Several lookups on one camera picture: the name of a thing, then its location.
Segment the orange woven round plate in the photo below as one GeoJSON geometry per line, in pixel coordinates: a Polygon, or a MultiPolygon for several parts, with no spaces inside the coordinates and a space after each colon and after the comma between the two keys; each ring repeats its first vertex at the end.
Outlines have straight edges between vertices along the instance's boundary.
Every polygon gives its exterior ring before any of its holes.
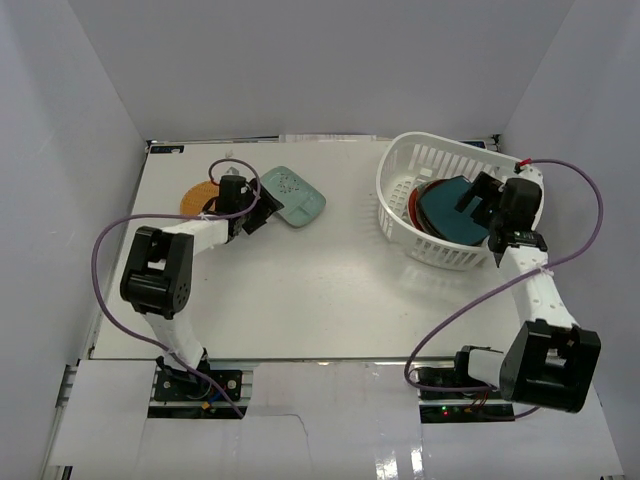
{"type": "Polygon", "coordinates": [[[199,215],[210,200],[215,200],[219,194],[219,186],[204,181],[191,187],[182,197],[180,214],[187,216],[199,215]]]}

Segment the light teal rectangular plate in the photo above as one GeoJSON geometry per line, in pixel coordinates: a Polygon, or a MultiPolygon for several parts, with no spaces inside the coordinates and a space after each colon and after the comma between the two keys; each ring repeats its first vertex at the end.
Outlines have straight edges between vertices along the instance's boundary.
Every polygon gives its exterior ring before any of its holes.
{"type": "Polygon", "coordinates": [[[326,198],[293,170],[278,166],[260,177],[261,185],[283,207],[277,214],[291,227],[302,228],[324,210],[326,198]]]}

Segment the red and teal floral plate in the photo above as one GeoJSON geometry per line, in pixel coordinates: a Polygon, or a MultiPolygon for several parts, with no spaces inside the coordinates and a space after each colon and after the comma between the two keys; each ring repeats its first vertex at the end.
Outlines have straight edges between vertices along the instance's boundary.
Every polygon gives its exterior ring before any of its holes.
{"type": "Polygon", "coordinates": [[[411,225],[416,229],[420,229],[420,224],[416,219],[416,197],[417,197],[417,190],[413,189],[408,197],[407,212],[408,212],[411,225]]]}

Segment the dark teal square plate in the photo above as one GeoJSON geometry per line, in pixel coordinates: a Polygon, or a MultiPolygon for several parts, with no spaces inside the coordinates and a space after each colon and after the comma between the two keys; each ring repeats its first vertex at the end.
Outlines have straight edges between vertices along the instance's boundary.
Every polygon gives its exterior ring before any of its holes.
{"type": "Polygon", "coordinates": [[[464,176],[440,179],[441,183],[430,191],[437,208],[434,224],[442,240],[465,245],[478,246],[488,236],[488,230],[476,224],[471,213],[459,213],[455,210],[458,198],[471,186],[464,176]]]}

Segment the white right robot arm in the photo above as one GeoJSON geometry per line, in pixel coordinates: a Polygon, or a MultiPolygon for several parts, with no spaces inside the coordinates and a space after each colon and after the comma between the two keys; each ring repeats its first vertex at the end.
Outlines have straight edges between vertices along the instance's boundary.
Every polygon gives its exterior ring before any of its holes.
{"type": "Polygon", "coordinates": [[[547,265],[548,247],[533,228],[541,203],[539,184],[520,177],[500,181],[482,173],[456,204],[459,212],[475,206],[470,217],[488,231],[489,251],[509,284],[521,327],[506,352],[463,347],[455,356],[451,384],[466,399],[488,385],[506,401],[577,413],[585,403],[601,342],[564,306],[547,265]]]}

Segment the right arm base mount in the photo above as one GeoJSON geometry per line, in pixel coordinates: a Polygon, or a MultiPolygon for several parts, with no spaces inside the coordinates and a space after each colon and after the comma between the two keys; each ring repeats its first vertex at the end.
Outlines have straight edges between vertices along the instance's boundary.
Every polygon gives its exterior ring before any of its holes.
{"type": "MultiPolygon", "coordinates": [[[[453,367],[413,367],[410,378],[439,388],[463,386],[453,367]]],[[[509,422],[515,417],[513,405],[498,392],[419,391],[418,395],[423,425],[509,422]]]]}

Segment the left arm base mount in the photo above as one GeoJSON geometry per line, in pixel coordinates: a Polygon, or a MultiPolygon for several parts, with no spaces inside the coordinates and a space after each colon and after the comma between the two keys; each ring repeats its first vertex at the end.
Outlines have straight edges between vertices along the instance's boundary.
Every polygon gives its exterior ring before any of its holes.
{"type": "MultiPolygon", "coordinates": [[[[237,409],[248,408],[251,381],[248,372],[222,369],[209,371],[210,377],[225,391],[237,409]]],[[[160,369],[156,371],[147,417],[175,420],[239,420],[237,412],[220,391],[196,378],[178,378],[160,369]]]]}

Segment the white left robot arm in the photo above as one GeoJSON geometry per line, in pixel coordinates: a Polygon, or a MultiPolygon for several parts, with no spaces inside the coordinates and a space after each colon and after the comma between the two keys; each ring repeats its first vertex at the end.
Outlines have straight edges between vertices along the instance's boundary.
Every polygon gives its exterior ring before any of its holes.
{"type": "Polygon", "coordinates": [[[135,232],[120,283],[121,298],[151,326],[164,345],[170,367],[180,369],[177,387],[199,399],[211,387],[211,374],[199,364],[205,348],[186,314],[195,257],[222,246],[239,233],[251,234],[284,204],[257,179],[224,175],[218,194],[199,215],[170,227],[142,226],[135,232]]]}

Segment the red rimmed beige bowl plate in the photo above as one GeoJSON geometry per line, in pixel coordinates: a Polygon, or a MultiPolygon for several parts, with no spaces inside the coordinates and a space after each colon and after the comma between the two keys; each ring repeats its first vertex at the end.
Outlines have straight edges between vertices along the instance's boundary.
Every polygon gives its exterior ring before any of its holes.
{"type": "Polygon", "coordinates": [[[434,217],[436,215],[437,208],[431,198],[430,191],[440,183],[441,180],[434,180],[420,184],[414,188],[417,190],[416,219],[420,224],[420,229],[418,230],[432,236],[439,236],[440,233],[434,224],[434,217]]]}

